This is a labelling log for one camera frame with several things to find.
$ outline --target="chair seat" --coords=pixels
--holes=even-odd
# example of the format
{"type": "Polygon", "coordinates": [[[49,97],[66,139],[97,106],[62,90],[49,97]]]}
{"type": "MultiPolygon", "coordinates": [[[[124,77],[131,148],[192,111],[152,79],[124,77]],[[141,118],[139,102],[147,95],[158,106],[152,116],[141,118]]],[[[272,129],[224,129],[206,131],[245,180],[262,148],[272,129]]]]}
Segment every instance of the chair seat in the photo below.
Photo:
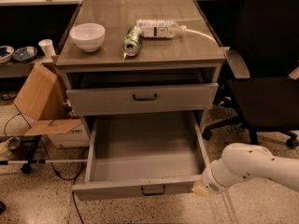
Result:
{"type": "Polygon", "coordinates": [[[229,80],[238,115],[256,131],[299,129],[299,82],[286,77],[229,80]]]}

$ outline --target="cabinet top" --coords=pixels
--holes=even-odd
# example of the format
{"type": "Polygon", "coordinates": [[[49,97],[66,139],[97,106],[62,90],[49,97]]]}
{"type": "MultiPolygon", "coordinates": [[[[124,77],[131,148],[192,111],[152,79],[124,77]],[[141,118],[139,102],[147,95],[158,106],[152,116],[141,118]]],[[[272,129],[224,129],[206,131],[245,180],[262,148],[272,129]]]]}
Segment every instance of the cabinet top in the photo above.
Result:
{"type": "Polygon", "coordinates": [[[221,63],[220,48],[193,0],[87,0],[74,26],[87,22],[102,24],[106,36],[95,52],[79,49],[68,37],[59,56],[58,68],[100,66],[135,67],[168,63],[221,63]],[[172,20],[186,25],[184,36],[145,38],[135,57],[124,58],[122,42],[138,19],[172,20]]]}

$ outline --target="cardboard box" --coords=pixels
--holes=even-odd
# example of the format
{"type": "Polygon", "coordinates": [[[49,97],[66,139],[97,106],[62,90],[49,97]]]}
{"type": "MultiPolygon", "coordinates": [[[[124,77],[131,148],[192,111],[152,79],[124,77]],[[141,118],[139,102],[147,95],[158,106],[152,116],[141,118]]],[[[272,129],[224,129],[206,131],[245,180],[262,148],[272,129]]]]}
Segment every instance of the cardboard box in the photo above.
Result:
{"type": "Polygon", "coordinates": [[[14,101],[23,114],[36,119],[25,135],[46,134],[56,147],[87,147],[89,137],[81,120],[66,119],[65,98],[58,76],[36,63],[14,101]]]}

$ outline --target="terrazzo floor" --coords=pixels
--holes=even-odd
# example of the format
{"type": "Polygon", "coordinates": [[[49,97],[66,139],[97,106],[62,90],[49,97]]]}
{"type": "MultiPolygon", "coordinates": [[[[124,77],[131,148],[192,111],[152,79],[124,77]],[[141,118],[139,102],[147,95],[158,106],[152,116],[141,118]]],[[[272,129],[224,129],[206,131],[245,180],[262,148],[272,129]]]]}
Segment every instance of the terrazzo floor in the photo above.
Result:
{"type": "MultiPolygon", "coordinates": [[[[28,129],[22,116],[17,114],[18,111],[9,102],[0,102],[0,136],[5,136],[4,130],[7,135],[20,135],[28,129]]],[[[233,110],[215,106],[209,111],[206,123],[233,114],[233,110]]],[[[260,145],[269,148],[274,155],[298,159],[298,150],[285,146],[285,135],[258,135],[260,145]]],[[[210,160],[219,158],[224,147],[233,142],[248,143],[248,132],[239,125],[215,130],[212,138],[205,141],[210,160]]],[[[37,148],[36,158],[47,158],[45,149],[51,159],[77,159],[85,151],[85,148],[58,149],[50,142],[44,142],[37,148]]],[[[62,177],[68,179],[74,177],[80,168],[74,163],[53,165],[62,177]]],[[[29,175],[23,174],[20,168],[19,164],[0,167],[0,200],[7,206],[0,215],[0,223],[82,223],[72,197],[73,180],[62,180],[50,164],[32,164],[29,175]]],[[[82,183],[84,175],[85,170],[76,183],[82,183]]],[[[299,223],[299,193],[261,178],[254,178],[209,198],[179,194],[82,202],[75,196],[75,201],[83,222],[91,224],[299,223]]]]}

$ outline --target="drawer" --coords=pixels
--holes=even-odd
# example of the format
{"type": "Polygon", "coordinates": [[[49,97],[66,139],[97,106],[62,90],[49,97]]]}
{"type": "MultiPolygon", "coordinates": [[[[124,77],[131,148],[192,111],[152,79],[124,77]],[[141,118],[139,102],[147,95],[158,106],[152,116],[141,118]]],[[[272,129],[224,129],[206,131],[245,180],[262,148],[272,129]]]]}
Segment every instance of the drawer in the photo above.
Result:
{"type": "Polygon", "coordinates": [[[79,116],[209,109],[216,83],[68,90],[79,116]]]}
{"type": "Polygon", "coordinates": [[[193,112],[105,116],[73,191],[82,201],[188,193],[207,163],[193,112]]]}

